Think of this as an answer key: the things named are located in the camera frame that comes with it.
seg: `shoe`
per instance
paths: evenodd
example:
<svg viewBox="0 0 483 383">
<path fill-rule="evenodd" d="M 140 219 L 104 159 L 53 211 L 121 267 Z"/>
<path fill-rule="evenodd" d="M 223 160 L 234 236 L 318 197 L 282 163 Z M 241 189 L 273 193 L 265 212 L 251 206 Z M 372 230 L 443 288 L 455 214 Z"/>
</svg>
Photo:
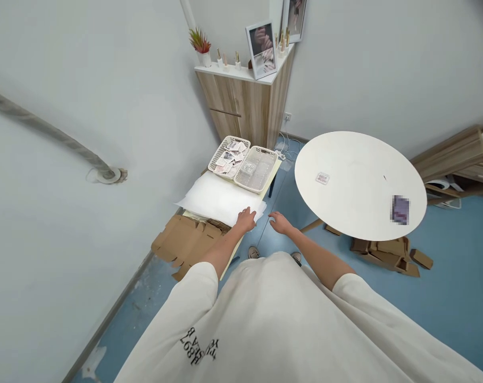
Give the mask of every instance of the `shoe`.
<svg viewBox="0 0 483 383">
<path fill-rule="evenodd" d="M 298 265 L 302 266 L 301 264 L 301 260 L 302 260 L 302 254 L 299 253 L 299 252 L 294 252 L 291 257 L 293 257 L 293 259 L 295 260 L 296 263 L 298 263 Z"/>
<path fill-rule="evenodd" d="M 249 259 L 258 259 L 259 258 L 259 251 L 257 247 L 251 246 L 248 248 L 248 258 Z"/>
</svg>

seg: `framed photo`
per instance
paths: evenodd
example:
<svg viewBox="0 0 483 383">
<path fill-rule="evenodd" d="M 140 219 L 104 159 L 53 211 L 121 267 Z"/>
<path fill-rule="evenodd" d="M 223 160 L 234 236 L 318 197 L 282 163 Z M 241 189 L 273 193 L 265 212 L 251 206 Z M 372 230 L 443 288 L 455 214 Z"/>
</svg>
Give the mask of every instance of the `framed photo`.
<svg viewBox="0 0 483 383">
<path fill-rule="evenodd" d="M 247 30 L 248 46 L 251 50 L 254 78 L 259 80 L 277 72 L 271 20 L 254 24 L 245 29 Z"/>
<path fill-rule="evenodd" d="M 282 28 L 289 29 L 289 42 L 302 41 L 305 24 L 305 6 L 309 0 L 284 0 L 282 9 Z"/>
</svg>

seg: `hand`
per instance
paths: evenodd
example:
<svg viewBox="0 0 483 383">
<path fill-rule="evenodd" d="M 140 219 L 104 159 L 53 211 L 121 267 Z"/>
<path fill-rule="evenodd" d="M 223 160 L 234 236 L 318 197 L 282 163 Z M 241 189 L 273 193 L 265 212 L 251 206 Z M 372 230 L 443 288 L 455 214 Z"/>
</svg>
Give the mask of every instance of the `hand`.
<svg viewBox="0 0 483 383">
<path fill-rule="evenodd" d="M 248 232 L 254 229 L 256 223 L 254 222 L 254 217 L 256 216 L 256 211 L 251 213 L 251 208 L 247 206 L 245 209 L 238 213 L 238 220 L 234 227 L 238 227 L 243 232 Z"/>
<path fill-rule="evenodd" d="M 273 41 L 268 35 L 264 36 L 264 43 L 261 45 L 261 50 L 266 51 L 272 47 Z"/>
<path fill-rule="evenodd" d="M 267 35 L 267 30 L 265 27 L 259 27 L 256 29 L 256 33 L 254 34 L 254 41 L 256 41 L 256 44 L 263 44 L 264 43 L 264 37 Z"/>
<path fill-rule="evenodd" d="M 268 216 L 275 219 L 275 221 L 270 221 L 270 224 L 277 233 L 289 235 L 289 233 L 294 229 L 293 225 L 289 223 L 286 217 L 281 213 L 272 212 L 268 214 Z"/>
</svg>

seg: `white shelf top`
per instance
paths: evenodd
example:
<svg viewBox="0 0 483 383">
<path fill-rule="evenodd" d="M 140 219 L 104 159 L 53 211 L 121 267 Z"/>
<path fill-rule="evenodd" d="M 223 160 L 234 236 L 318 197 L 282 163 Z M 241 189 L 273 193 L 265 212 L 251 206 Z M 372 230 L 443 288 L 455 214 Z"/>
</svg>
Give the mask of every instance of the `white shelf top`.
<svg viewBox="0 0 483 383">
<path fill-rule="evenodd" d="M 223 68 L 219 68 L 218 63 L 214 62 L 213 59 L 212 59 L 211 67 L 206 68 L 205 66 L 196 66 L 194 69 L 197 72 L 204 72 L 204 73 L 216 74 L 218 76 L 231 77 L 239 80 L 252 81 L 252 82 L 257 82 L 258 84 L 272 85 L 273 81 L 275 80 L 275 77 L 277 77 L 277 74 L 284 66 L 284 63 L 286 62 L 286 59 L 288 58 L 294 46 L 295 44 L 289 44 L 288 54 L 282 58 L 279 57 L 279 53 L 276 50 L 277 72 L 272 73 L 259 80 L 254 79 L 254 73 L 252 72 L 252 69 L 249 69 L 246 66 L 243 66 L 239 71 L 239 70 L 236 70 L 236 67 L 234 65 L 228 65 L 229 72 L 225 72 Z"/>
</svg>

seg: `small side table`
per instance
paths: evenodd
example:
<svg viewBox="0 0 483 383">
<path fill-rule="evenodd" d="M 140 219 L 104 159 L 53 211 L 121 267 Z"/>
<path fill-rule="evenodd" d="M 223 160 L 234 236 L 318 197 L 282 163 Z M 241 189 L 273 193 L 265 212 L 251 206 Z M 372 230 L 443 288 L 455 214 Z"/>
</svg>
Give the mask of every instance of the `small side table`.
<svg viewBox="0 0 483 383">
<path fill-rule="evenodd" d="M 295 179 L 319 217 L 302 232 L 326 222 L 354 238 L 392 240 L 414 230 L 426 212 L 426 190 L 417 170 L 396 149 L 365 134 L 336 131 L 313 138 L 296 159 Z M 407 225 L 391 219 L 394 195 L 410 201 Z"/>
</svg>

